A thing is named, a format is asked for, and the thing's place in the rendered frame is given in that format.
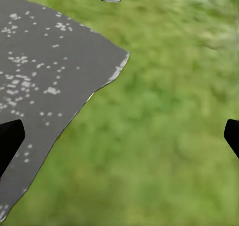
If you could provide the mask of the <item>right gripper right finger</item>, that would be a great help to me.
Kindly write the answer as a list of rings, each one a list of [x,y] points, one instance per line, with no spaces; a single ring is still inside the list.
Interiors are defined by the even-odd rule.
[[[233,119],[227,120],[224,138],[239,158],[239,121]]]

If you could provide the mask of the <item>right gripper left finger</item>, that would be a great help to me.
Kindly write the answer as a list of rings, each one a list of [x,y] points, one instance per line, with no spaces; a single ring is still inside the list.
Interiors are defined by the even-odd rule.
[[[24,139],[25,130],[20,119],[0,125],[0,178]]]

